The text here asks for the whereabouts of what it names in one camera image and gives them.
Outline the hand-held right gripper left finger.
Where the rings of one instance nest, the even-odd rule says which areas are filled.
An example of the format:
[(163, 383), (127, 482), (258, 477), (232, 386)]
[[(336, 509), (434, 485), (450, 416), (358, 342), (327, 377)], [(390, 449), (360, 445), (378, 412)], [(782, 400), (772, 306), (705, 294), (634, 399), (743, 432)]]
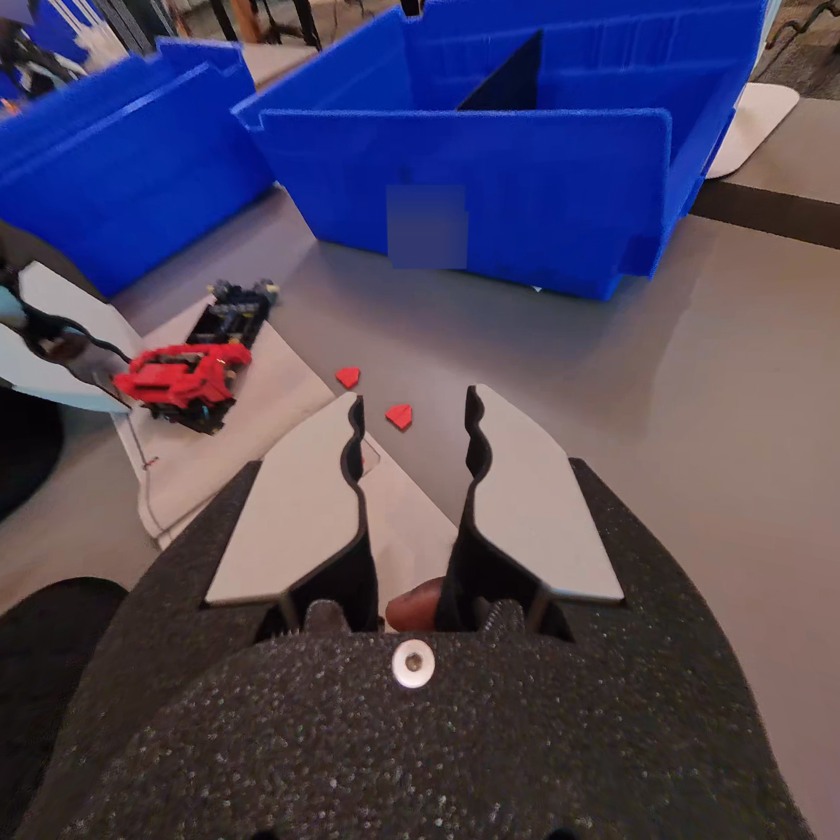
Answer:
[(208, 606), (272, 604), (304, 620), (319, 600), (347, 621), (375, 621), (361, 443), (364, 400), (344, 394), (282, 437), (263, 458), (206, 592)]

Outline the blue plastic bin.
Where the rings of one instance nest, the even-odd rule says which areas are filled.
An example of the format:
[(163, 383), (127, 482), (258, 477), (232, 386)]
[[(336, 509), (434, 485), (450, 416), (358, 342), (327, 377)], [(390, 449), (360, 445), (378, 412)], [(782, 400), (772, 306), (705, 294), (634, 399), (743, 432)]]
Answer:
[(314, 236), (608, 300), (656, 272), (765, 2), (426, 2), (232, 109)]
[(112, 298), (274, 184), (241, 47), (161, 38), (2, 123), (1, 217)]

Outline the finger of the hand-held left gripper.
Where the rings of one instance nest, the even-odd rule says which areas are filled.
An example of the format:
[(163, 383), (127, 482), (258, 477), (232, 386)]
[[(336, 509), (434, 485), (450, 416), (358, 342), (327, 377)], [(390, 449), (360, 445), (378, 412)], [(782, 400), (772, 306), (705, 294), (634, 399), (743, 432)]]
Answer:
[(125, 363), (142, 351), (141, 337), (113, 305), (39, 262), (17, 271), (16, 299), (29, 338), (57, 340), (73, 335)]
[(128, 323), (2, 323), (1, 344), (2, 381), (13, 390), (93, 412), (131, 413), (131, 400), (113, 382), (134, 358)]

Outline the black tape strip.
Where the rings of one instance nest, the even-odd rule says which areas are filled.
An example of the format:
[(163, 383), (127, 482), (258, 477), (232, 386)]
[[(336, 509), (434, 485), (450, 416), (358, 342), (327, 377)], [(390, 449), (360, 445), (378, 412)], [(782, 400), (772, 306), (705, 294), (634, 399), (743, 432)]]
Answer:
[(690, 213), (712, 221), (839, 249), (839, 203), (750, 185), (707, 181)]

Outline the lego instruction booklet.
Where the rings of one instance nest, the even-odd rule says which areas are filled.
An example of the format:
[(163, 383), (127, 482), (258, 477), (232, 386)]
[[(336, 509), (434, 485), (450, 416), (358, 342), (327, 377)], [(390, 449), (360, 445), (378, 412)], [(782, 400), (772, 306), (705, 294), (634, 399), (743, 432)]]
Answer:
[[(153, 419), (136, 405), (112, 415), (140, 483), (139, 514), (164, 549), (252, 461), (261, 461), (294, 427), (336, 399), (270, 325), (234, 386), (236, 404), (213, 435)], [(366, 432), (364, 493), (380, 607), (445, 575), (457, 527)]]

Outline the black quilted pad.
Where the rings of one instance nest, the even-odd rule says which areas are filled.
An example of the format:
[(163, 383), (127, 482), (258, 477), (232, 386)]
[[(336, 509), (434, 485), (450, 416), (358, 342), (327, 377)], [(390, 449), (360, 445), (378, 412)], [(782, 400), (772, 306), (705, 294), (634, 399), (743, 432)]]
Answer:
[(56, 467), (65, 441), (57, 404), (1, 389), (1, 519), (41, 488)]
[(127, 591), (80, 577), (27, 596), (1, 618), (1, 838), (37, 792), (67, 706)]

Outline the red and black lego car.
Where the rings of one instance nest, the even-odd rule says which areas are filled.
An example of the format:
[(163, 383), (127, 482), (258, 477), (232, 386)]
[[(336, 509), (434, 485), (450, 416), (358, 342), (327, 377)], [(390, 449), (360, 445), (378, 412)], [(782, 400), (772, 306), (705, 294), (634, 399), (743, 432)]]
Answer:
[(117, 390), (163, 418), (192, 431), (213, 435), (236, 403), (233, 388), (252, 360), (252, 349), (278, 287), (263, 279), (252, 287), (220, 280), (185, 341), (135, 357), (112, 382)]

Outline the white round object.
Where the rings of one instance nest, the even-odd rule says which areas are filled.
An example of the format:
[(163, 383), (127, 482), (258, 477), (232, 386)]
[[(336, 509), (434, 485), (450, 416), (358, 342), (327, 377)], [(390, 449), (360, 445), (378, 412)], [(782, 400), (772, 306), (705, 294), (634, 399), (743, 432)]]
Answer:
[(740, 169), (787, 118), (800, 99), (800, 93), (790, 87), (748, 82), (707, 169), (706, 179), (721, 179)]

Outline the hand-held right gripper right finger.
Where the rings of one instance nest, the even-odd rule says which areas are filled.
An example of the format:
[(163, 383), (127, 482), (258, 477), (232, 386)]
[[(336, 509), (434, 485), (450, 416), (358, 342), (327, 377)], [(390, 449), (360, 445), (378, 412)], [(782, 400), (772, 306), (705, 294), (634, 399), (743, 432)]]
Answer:
[(441, 624), (484, 624), (497, 602), (525, 624), (561, 624), (560, 603), (620, 605), (625, 593), (571, 461), (488, 385), (465, 399), (471, 475), (440, 594)]

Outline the person's right hand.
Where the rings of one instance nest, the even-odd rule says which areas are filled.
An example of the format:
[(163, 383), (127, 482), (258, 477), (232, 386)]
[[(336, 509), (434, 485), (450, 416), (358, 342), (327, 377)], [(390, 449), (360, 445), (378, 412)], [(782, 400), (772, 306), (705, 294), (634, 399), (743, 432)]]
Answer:
[(443, 577), (426, 581), (392, 599), (385, 608), (385, 621), (401, 634), (425, 634), (435, 631), (435, 619)]

